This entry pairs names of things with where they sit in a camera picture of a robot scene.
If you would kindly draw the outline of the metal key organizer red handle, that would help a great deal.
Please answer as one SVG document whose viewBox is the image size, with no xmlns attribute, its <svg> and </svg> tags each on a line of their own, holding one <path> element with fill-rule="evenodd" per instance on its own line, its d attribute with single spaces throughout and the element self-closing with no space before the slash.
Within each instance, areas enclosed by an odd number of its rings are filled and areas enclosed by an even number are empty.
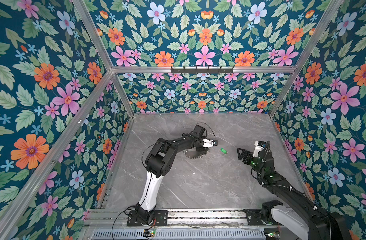
<svg viewBox="0 0 366 240">
<path fill-rule="evenodd" d="M 185 156 L 189 159 L 199 159 L 210 152 L 210 148 L 195 147 L 185 151 Z"/>
</svg>

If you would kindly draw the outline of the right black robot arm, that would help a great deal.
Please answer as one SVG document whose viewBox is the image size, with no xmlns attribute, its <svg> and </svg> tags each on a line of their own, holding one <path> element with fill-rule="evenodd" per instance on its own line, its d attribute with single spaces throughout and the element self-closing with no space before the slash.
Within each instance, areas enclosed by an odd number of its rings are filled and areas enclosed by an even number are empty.
<svg viewBox="0 0 366 240">
<path fill-rule="evenodd" d="M 260 218 L 265 223 L 278 223 L 301 240 L 350 240 L 345 218 L 318 207 L 304 193 L 296 190 L 274 167 L 268 145 L 257 153 L 237 149 L 238 159 L 256 172 L 261 187 L 278 197 L 262 204 Z"/>
</svg>

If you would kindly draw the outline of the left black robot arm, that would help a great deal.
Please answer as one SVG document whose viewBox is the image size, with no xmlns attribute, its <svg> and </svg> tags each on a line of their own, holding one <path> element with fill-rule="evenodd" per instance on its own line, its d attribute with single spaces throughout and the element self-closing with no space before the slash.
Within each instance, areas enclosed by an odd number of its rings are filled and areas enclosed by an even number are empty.
<svg viewBox="0 0 366 240">
<path fill-rule="evenodd" d="M 173 140 L 159 138 L 155 144 L 151 145 L 152 149 L 143 161 L 147 171 L 145 188 L 135 205 L 135 214 L 144 224 L 149 225 L 155 218 L 157 195 L 164 176 L 169 173 L 174 164 L 176 155 L 191 149 L 203 155 L 209 148 L 219 144 L 216 137 L 211 140 L 207 134 L 206 128 L 196 124 L 188 134 L 182 134 L 181 137 Z"/>
</svg>

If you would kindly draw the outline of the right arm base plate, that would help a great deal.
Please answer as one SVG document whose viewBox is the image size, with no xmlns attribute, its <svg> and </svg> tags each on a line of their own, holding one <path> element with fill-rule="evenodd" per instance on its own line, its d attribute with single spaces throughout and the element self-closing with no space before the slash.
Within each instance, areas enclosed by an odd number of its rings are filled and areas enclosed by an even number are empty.
<svg viewBox="0 0 366 240">
<path fill-rule="evenodd" d="M 275 221 L 263 219 L 260 209 L 243 209 L 243 212 L 246 214 L 246 219 L 249 226 L 282 226 L 282 224 L 279 224 Z"/>
</svg>

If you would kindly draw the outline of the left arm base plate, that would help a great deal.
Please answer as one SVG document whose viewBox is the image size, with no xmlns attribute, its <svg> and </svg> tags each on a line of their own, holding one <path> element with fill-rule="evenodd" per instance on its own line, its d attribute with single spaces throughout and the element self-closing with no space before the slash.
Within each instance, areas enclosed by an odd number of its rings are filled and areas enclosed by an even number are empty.
<svg viewBox="0 0 366 240">
<path fill-rule="evenodd" d="M 128 220 L 127 227 L 152 227 L 152 226 L 162 226 L 167 225 L 168 220 L 167 210 L 154 210 L 151 212 L 131 210 Z"/>
</svg>

